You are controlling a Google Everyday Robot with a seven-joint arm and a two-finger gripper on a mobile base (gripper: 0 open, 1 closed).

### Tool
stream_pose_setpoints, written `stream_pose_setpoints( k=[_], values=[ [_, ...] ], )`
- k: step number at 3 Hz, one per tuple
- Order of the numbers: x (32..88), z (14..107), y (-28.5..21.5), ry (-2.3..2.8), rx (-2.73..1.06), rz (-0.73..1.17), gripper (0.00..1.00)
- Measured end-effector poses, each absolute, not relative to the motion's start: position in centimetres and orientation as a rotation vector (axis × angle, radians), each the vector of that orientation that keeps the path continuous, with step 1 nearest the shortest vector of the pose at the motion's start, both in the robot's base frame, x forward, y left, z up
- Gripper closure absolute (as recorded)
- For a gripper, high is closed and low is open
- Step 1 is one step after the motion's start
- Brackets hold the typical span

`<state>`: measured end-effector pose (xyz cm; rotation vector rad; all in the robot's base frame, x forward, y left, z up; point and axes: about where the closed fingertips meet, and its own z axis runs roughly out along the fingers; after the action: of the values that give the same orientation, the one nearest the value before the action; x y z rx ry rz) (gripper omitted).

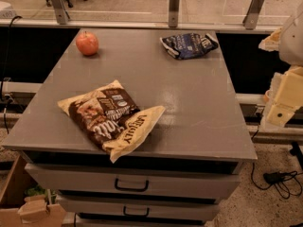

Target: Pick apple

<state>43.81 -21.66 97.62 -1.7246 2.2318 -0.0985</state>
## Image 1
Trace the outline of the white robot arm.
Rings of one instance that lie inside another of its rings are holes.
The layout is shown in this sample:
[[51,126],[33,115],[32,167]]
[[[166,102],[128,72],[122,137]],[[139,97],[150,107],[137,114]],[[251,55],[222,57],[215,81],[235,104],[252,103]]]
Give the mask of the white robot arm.
[[290,64],[285,73],[274,73],[261,119],[264,129],[276,131],[303,107],[303,3],[282,28],[263,39],[258,47],[277,51],[279,58]]

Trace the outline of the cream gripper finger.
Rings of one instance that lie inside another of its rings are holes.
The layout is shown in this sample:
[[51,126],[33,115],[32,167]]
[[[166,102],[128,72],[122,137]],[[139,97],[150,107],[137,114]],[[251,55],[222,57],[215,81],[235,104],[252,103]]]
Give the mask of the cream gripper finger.
[[285,127],[295,112],[295,107],[268,102],[265,105],[260,125],[266,131],[278,131]]
[[275,30],[274,32],[272,32],[265,39],[263,39],[259,43],[258,48],[261,50],[268,51],[268,52],[278,51],[280,34],[281,34],[281,29],[279,28],[279,29]]

